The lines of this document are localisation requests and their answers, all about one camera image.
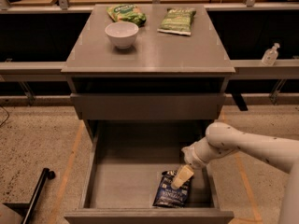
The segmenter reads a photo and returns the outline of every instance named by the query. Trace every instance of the gray countertop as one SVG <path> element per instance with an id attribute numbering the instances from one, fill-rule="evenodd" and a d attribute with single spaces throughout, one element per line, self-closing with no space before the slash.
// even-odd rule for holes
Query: gray countertop
<path id="1" fill-rule="evenodd" d="M 184 73 L 232 74 L 235 70 L 203 5 L 138 5 L 147 16 L 134 45 L 116 49 L 108 40 L 105 28 L 112 23 L 106 8 L 96 5 L 63 73 Z M 192 35 L 157 32 L 168 7 L 195 7 Z"/>

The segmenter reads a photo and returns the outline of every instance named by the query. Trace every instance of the snack bag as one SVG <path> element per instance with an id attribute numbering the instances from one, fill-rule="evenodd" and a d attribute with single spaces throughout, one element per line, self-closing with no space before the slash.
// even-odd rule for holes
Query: snack bag
<path id="1" fill-rule="evenodd" d="M 130 21 L 139 27 L 147 20 L 146 15 L 134 4 L 120 4 L 108 7 L 107 13 L 113 21 Z"/>
<path id="2" fill-rule="evenodd" d="M 171 183 L 176 176 L 177 171 L 163 172 L 162 179 L 155 197 L 153 206 L 160 207 L 184 207 L 188 194 L 191 180 L 186 181 L 179 189 L 172 189 Z"/>
<path id="3" fill-rule="evenodd" d="M 191 35 L 191 25 L 195 14 L 195 8 L 191 7 L 169 8 L 158 32 Z"/>

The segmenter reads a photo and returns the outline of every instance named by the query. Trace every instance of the white bowl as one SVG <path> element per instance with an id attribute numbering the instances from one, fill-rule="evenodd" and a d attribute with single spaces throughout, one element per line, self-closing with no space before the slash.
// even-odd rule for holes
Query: white bowl
<path id="1" fill-rule="evenodd" d="M 105 29 L 110 42 L 118 49 L 130 48 L 137 38 L 138 31 L 138 26 L 129 21 L 117 21 Z"/>

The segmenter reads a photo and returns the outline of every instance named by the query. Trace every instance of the white bottle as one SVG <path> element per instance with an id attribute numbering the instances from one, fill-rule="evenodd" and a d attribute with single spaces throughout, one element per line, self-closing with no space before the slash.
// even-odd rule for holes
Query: white bottle
<path id="1" fill-rule="evenodd" d="M 262 58 L 263 65 L 273 65 L 278 57 L 278 48 L 280 48 L 279 43 L 274 43 L 274 46 L 271 49 L 268 49 Z"/>

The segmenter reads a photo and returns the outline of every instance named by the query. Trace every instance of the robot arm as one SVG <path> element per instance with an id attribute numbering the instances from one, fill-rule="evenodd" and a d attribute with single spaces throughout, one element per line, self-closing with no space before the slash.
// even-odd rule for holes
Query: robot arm
<path id="1" fill-rule="evenodd" d="M 280 211 L 279 224 L 295 224 L 299 219 L 299 141 L 252 133 L 215 122 L 206 129 L 206 137 L 182 149 L 185 162 L 193 169 L 235 151 L 268 163 L 290 174 Z"/>

